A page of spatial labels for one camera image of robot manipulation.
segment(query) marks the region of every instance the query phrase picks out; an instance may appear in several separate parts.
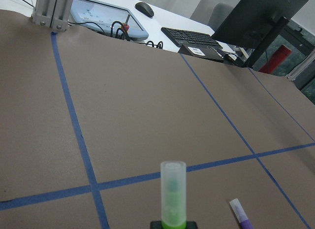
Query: computer mouse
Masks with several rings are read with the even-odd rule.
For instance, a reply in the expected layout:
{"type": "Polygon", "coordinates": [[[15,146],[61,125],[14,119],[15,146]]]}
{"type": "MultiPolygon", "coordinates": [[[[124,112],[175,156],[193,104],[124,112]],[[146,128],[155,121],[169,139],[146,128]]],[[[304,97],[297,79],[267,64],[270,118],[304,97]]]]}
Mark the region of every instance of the computer mouse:
{"type": "Polygon", "coordinates": [[[148,17],[152,18],[154,16],[154,12],[153,12],[152,8],[148,4],[146,4],[145,2],[142,2],[142,1],[138,2],[135,5],[135,8],[148,17]]]}

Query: red tube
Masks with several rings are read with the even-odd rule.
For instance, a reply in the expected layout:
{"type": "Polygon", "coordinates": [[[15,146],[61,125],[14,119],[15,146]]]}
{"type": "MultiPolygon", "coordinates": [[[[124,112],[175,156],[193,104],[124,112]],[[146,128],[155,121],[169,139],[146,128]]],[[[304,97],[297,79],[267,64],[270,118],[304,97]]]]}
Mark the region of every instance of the red tube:
{"type": "Polygon", "coordinates": [[[281,45],[259,72],[271,74],[291,53],[290,49],[281,45]]]}

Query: blue painter's tape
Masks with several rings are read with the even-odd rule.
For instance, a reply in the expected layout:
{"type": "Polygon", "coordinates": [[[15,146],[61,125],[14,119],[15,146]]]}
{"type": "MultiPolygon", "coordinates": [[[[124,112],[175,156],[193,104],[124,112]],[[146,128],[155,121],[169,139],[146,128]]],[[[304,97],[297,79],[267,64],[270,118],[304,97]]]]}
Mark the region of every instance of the blue painter's tape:
{"type": "Polygon", "coordinates": [[[292,120],[311,138],[312,141],[315,142],[315,139],[304,129],[304,127],[298,123],[298,121],[285,109],[285,107],[282,106],[281,103],[269,92],[269,90],[266,88],[266,86],[258,79],[258,77],[254,74],[252,69],[248,68],[248,70],[252,73],[252,75],[256,78],[256,80],[260,83],[260,85],[267,91],[267,93],[272,97],[274,101],[292,118],[292,120]]]}
{"type": "Polygon", "coordinates": [[[282,193],[282,195],[285,197],[285,199],[287,200],[287,202],[291,205],[291,207],[293,208],[294,212],[299,216],[299,218],[301,219],[301,221],[304,223],[304,225],[307,227],[307,229],[311,229],[310,225],[306,222],[306,220],[303,218],[302,214],[299,212],[299,210],[295,207],[295,205],[293,204],[293,202],[290,200],[290,198],[287,196],[287,194],[284,192],[284,190],[281,188],[281,186],[279,185],[279,183],[276,181],[276,179],[273,177],[273,175],[270,173],[270,171],[266,168],[266,166],[262,163],[262,161],[256,157],[257,161],[259,162],[259,164],[261,165],[261,167],[265,170],[265,172],[267,173],[267,175],[270,177],[270,179],[274,182],[274,184],[277,186],[277,188],[279,189],[279,191],[282,193]]]}
{"type": "MultiPolygon", "coordinates": [[[[220,161],[211,162],[211,163],[188,166],[187,172],[202,170],[202,169],[211,168],[211,167],[220,166],[220,165],[225,165],[225,164],[237,163],[237,162],[241,162],[241,161],[245,161],[245,160],[249,160],[249,159],[254,159],[254,158],[255,157],[253,155],[246,155],[246,156],[242,156],[242,157],[225,159],[225,160],[220,160],[220,161]]],[[[160,178],[160,172],[155,172],[155,173],[151,173],[151,174],[145,174],[145,175],[140,175],[140,176],[124,178],[124,179],[120,179],[120,180],[114,180],[114,181],[99,183],[98,188],[100,190],[107,190],[110,188],[116,188],[116,187],[120,187],[120,186],[131,185],[131,184],[144,182],[144,181],[150,181],[150,180],[159,179],[159,178],[160,178]]]]}
{"type": "Polygon", "coordinates": [[[199,83],[201,84],[201,86],[204,88],[204,90],[207,92],[207,94],[210,96],[210,98],[213,100],[213,102],[215,103],[215,105],[218,107],[218,109],[221,111],[221,113],[223,114],[223,116],[227,119],[227,121],[230,123],[230,125],[233,127],[233,129],[236,131],[236,133],[238,134],[238,136],[242,139],[242,141],[246,144],[246,146],[248,147],[248,149],[254,153],[252,147],[247,143],[247,141],[245,140],[245,138],[243,137],[243,135],[240,133],[240,131],[236,128],[236,126],[232,123],[232,121],[230,120],[230,118],[228,117],[228,115],[224,112],[224,110],[221,108],[221,106],[219,105],[219,103],[216,101],[216,99],[213,97],[213,95],[210,93],[210,91],[208,90],[208,88],[205,86],[205,84],[202,82],[202,80],[199,78],[199,76],[196,74],[196,72],[192,69],[192,67],[190,66],[190,64],[188,63],[188,61],[186,60],[186,58],[181,54],[181,57],[183,58],[183,60],[185,61],[185,63],[187,64],[187,66],[190,68],[191,72],[193,73],[193,75],[196,77],[196,79],[199,81],[199,83]]]}
{"type": "MultiPolygon", "coordinates": [[[[258,155],[255,153],[255,151],[252,149],[252,147],[247,143],[247,141],[244,139],[244,137],[242,136],[242,134],[237,130],[237,128],[235,127],[235,125],[232,123],[232,121],[229,119],[229,117],[227,116],[227,114],[223,111],[223,109],[220,107],[220,105],[218,104],[218,102],[215,100],[215,98],[212,96],[212,94],[210,93],[210,91],[207,89],[207,87],[203,84],[203,82],[201,81],[201,79],[198,77],[198,75],[196,74],[196,72],[193,70],[193,68],[190,66],[190,64],[188,63],[188,61],[185,59],[185,57],[181,54],[181,57],[183,58],[183,60],[185,61],[185,63],[187,64],[187,66],[190,68],[190,70],[192,71],[192,73],[194,74],[194,76],[196,77],[196,79],[199,81],[199,83],[202,85],[202,87],[205,89],[205,91],[207,92],[207,94],[210,96],[210,98],[213,100],[213,102],[216,104],[216,106],[218,107],[218,109],[221,111],[221,113],[223,114],[223,116],[228,120],[228,122],[232,125],[232,127],[234,128],[234,130],[237,132],[237,134],[239,135],[239,137],[243,140],[243,142],[246,144],[246,146],[248,147],[248,149],[252,152],[253,156],[257,159],[257,161],[259,162],[259,164],[261,165],[261,167],[265,170],[265,172],[268,174],[268,176],[270,177],[270,179],[274,182],[274,184],[278,187],[278,189],[280,190],[280,192],[282,193],[282,195],[285,197],[285,199],[288,201],[288,203],[291,205],[291,207],[293,208],[293,210],[296,212],[296,214],[299,216],[299,218],[302,220],[302,222],[304,223],[304,225],[308,228],[311,229],[310,226],[308,225],[308,223],[305,221],[305,219],[303,218],[303,216],[301,215],[301,213],[297,210],[297,208],[294,206],[294,204],[292,203],[292,201],[290,200],[290,198],[287,196],[287,194],[284,192],[284,190],[281,188],[281,186],[278,184],[278,182],[275,180],[275,178],[272,176],[272,174],[268,171],[268,169],[265,167],[265,165],[262,163],[262,161],[259,159],[258,155]]],[[[273,99],[282,107],[282,105],[273,97],[273,99]]]]}
{"type": "Polygon", "coordinates": [[[76,187],[76,188],[71,188],[67,190],[49,192],[49,193],[35,195],[35,196],[16,198],[10,201],[1,202],[0,211],[10,209],[10,208],[16,208],[16,207],[27,206],[31,204],[71,197],[71,196],[82,195],[89,192],[91,192],[90,186],[82,186],[82,187],[76,187]]]}
{"type": "Polygon", "coordinates": [[[120,179],[120,180],[114,180],[114,181],[99,183],[98,188],[100,190],[106,190],[106,189],[110,189],[110,188],[116,188],[116,187],[120,187],[120,186],[131,185],[131,184],[144,182],[144,181],[150,181],[150,180],[159,179],[159,178],[160,178],[160,173],[155,172],[155,173],[151,173],[151,174],[145,174],[145,175],[140,175],[140,176],[124,178],[124,179],[120,179]]]}
{"type": "Polygon", "coordinates": [[[256,155],[257,155],[257,157],[261,158],[261,157],[285,153],[285,152],[289,152],[289,151],[293,151],[293,150],[305,149],[307,147],[312,147],[312,146],[315,146],[315,143],[303,144],[303,145],[299,145],[299,146],[294,146],[294,147],[289,147],[289,148],[284,148],[284,149],[278,149],[278,150],[272,150],[272,151],[268,151],[268,152],[264,152],[264,153],[259,153],[256,155]]]}
{"type": "Polygon", "coordinates": [[[90,156],[89,156],[87,147],[85,145],[84,138],[82,136],[80,124],[79,124],[78,117],[77,117],[77,114],[76,114],[75,109],[74,109],[74,105],[73,105],[72,98],[70,95],[70,90],[69,90],[68,83],[67,83],[67,80],[66,80],[66,77],[64,74],[63,65],[62,65],[62,62],[60,59],[58,45],[57,45],[57,34],[54,32],[51,33],[51,42],[52,42],[53,52],[54,52],[54,56],[55,56],[55,60],[56,60],[56,65],[57,65],[61,85],[63,88],[65,101],[66,101],[67,106],[68,106],[68,110],[69,110],[69,114],[71,117],[73,129],[75,132],[75,136],[76,136],[79,148],[80,148],[83,163],[84,163],[86,173],[87,173],[87,176],[89,179],[89,183],[90,183],[91,191],[93,194],[96,210],[98,213],[99,221],[100,221],[102,229],[109,229],[109,225],[108,225],[107,217],[106,217],[106,213],[105,213],[105,208],[104,208],[104,205],[102,202],[100,192],[97,188],[95,173],[94,173],[94,170],[92,167],[92,163],[90,160],[90,156]]]}

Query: purple marker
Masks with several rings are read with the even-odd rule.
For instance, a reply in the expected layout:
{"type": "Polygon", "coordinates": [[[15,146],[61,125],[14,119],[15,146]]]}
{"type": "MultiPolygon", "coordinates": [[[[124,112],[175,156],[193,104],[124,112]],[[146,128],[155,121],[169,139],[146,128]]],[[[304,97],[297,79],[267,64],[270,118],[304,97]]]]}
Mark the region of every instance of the purple marker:
{"type": "Polygon", "coordinates": [[[251,222],[248,220],[244,209],[241,206],[238,198],[230,201],[230,205],[237,217],[238,222],[240,223],[242,229],[254,229],[251,225],[251,222]]]}

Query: marker cap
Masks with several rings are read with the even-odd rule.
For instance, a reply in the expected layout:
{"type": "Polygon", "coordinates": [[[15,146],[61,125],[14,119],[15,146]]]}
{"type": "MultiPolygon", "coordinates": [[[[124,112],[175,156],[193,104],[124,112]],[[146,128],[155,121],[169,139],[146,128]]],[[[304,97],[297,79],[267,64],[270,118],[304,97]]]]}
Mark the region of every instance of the marker cap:
{"type": "Polygon", "coordinates": [[[164,229],[186,228],[186,163],[161,163],[161,207],[164,229]]]}
{"type": "Polygon", "coordinates": [[[248,217],[247,217],[244,209],[242,208],[241,203],[239,202],[238,198],[230,201],[230,205],[231,205],[239,223],[241,223],[245,220],[248,220],[248,217]]]}

